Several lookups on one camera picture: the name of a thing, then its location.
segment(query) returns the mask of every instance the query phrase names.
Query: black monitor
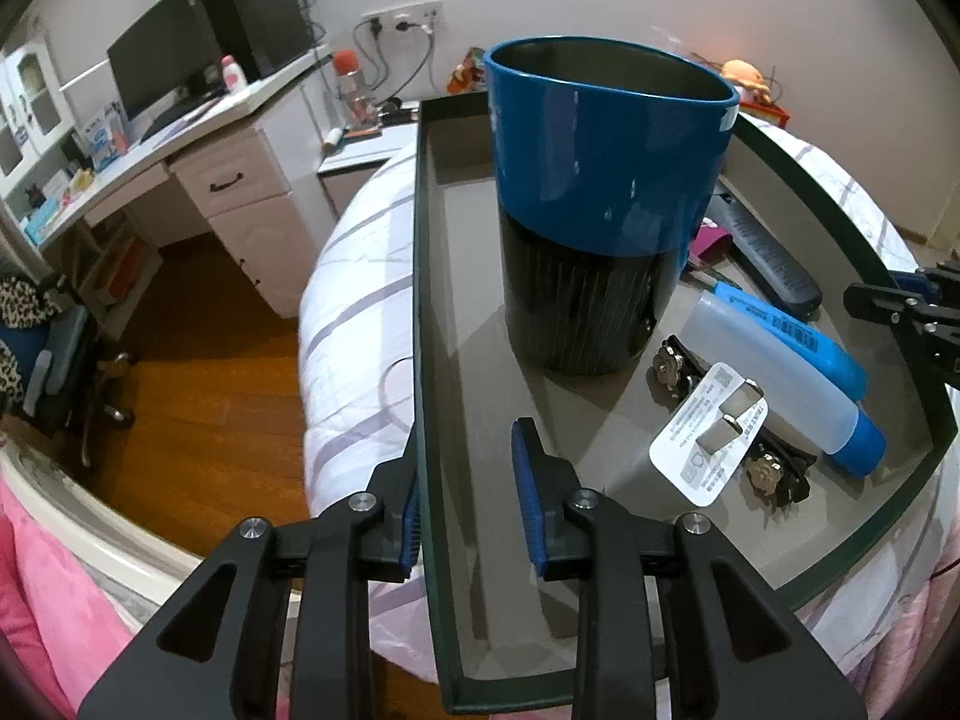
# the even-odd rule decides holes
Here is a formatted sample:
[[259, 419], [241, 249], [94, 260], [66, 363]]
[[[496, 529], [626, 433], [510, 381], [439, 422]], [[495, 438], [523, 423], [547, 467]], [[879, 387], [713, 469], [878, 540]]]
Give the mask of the black monitor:
[[220, 47], [201, 0], [159, 1], [107, 58], [130, 119], [181, 87], [197, 104], [223, 90]]

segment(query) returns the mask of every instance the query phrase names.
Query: red cap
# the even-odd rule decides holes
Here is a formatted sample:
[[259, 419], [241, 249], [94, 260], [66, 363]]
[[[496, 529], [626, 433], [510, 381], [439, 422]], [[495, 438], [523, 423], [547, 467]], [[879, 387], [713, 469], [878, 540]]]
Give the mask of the red cap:
[[342, 52], [335, 52], [333, 55], [333, 69], [337, 71], [338, 76], [345, 76], [347, 73], [355, 73], [360, 70], [360, 62], [357, 55], [349, 49]]

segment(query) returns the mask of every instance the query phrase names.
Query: cup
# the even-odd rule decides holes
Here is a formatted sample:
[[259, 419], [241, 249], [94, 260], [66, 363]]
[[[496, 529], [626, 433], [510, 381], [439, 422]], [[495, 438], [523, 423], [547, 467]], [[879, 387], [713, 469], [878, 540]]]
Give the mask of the cup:
[[739, 95], [618, 40], [512, 40], [484, 56], [517, 355], [572, 375], [635, 360], [707, 210]]

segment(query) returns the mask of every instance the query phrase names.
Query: tray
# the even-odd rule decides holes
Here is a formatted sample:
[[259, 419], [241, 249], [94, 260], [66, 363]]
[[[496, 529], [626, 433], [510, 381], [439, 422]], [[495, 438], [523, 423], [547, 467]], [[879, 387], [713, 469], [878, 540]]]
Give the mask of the tray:
[[[943, 385], [923, 364], [909, 359], [889, 330], [855, 322], [843, 310], [851, 282], [892, 282], [816, 181], [743, 117], [722, 180], [820, 284], [824, 303], [814, 324], [867, 370], [863, 406], [888, 443], [867, 480], [818, 461], [809, 474], [810, 498], [790, 509], [771, 512], [742, 471], [705, 509], [798, 608], [899, 518], [936, 469], [956, 424]], [[753, 290], [733, 265], [723, 270]], [[510, 424], [534, 416], [548, 452], [572, 461], [585, 485], [637, 514], [672, 520], [692, 509], [653, 469], [646, 450], [673, 408], [649, 372], [651, 357], [683, 326], [699, 292], [678, 286], [640, 362], [624, 372], [576, 379], [519, 362], [503, 322], [483, 94], [427, 100], [421, 108], [414, 274], [415, 440], [443, 704], [449, 712], [488, 713], [570, 703], [577, 587], [541, 583], [533, 574], [512, 477]], [[775, 427], [803, 445], [785, 425]]]

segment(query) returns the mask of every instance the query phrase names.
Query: wall socket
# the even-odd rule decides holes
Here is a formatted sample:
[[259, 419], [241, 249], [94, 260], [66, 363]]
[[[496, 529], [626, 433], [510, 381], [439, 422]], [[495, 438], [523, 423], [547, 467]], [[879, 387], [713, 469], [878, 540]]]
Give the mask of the wall socket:
[[361, 18], [366, 20], [374, 17], [380, 18], [380, 23], [383, 25], [381, 39], [388, 34], [392, 34], [401, 41], [422, 40], [424, 38], [419, 35], [419, 29], [398, 32], [395, 27], [400, 22], [422, 23], [423, 25], [430, 25], [432, 22], [436, 28], [443, 21], [443, 0], [421, 0], [405, 5], [381, 8], [380, 10], [371, 10], [364, 13]]

